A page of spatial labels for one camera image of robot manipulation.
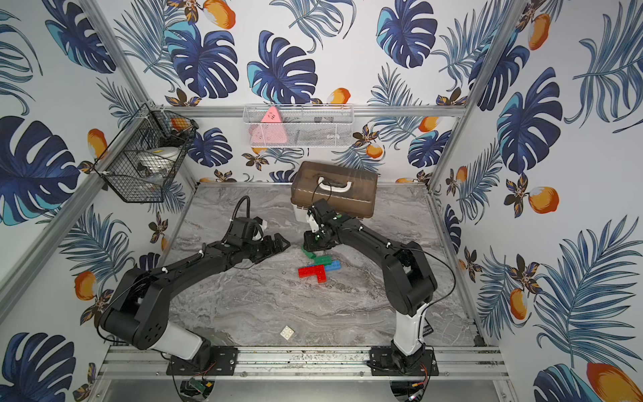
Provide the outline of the green lego brick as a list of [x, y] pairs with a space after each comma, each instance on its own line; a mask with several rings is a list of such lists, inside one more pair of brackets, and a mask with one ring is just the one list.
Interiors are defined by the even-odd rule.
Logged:
[[331, 256], [317, 256], [311, 260], [313, 266], [329, 266], [333, 264], [333, 258]]
[[307, 251], [303, 246], [301, 247], [301, 251], [308, 259], [314, 260], [315, 258], [317, 258], [317, 255], [314, 252]]

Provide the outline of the red lego brick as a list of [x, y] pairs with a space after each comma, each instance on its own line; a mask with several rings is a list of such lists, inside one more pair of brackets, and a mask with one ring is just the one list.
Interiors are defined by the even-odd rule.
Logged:
[[299, 278], [307, 278], [311, 276], [316, 277], [316, 273], [318, 273], [318, 271], [325, 271], [324, 266], [307, 266], [300, 268], [298, 270], [298, 276]]
[[327, 281], [326, 271], [318, 271], [316, 279], [319, 284], [325, 283]]

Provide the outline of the blue lego brick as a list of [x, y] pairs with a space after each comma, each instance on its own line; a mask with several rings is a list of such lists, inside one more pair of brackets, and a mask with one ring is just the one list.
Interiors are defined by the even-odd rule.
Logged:
[[342, 269], [340, 261], [332, 261], [330, 264], [324, 266], [326, 272], [339, 271]]

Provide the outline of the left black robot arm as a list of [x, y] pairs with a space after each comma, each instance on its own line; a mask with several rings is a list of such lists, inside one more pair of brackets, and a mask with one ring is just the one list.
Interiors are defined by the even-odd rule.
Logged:
[[127, 271], [100, 317], [99, 328], [134, 348], [155, 350], [204, 370], [210, 365], [211, 342], [171, 321], [173, 300], [211, 277], [244, 263], [258, 265], [290, 246], [281, 234], [266, 234], [266, 221], [251, 216], [251, 198], [244, 196], [221, 240], [170, 265]]

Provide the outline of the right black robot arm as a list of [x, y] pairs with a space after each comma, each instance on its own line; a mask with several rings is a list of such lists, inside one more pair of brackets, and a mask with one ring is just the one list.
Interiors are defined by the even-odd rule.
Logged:
[[368, 228], [360, 219], [341, 214], [325, 200], [307, 212], [311, 229], [304, 234], [307, 251], [348, 246], [373, 261], [382, 271], [385, 294], [396, 311], [394, 350], [415, 357], [425, 348], [422, 319], [438, 289], [437, 279], [421, 246], [393, 241]]

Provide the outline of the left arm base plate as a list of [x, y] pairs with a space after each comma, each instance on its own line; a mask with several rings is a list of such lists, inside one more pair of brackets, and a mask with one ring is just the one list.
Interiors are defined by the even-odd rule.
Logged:
[[172, 356], [166, 374], [175, 376], [232, 376], [239, 350], [228, 346], [207, 346], [197, 351], [191, 360]]

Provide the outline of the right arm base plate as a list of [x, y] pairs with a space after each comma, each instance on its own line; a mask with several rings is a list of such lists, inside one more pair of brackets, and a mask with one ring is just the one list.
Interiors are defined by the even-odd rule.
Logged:
[[412, 355], [404, 355], [394, 344], [370, 349], [365, 361], [373, 376], [437, 376], [440, 372], [435, 350], [422, 346]]

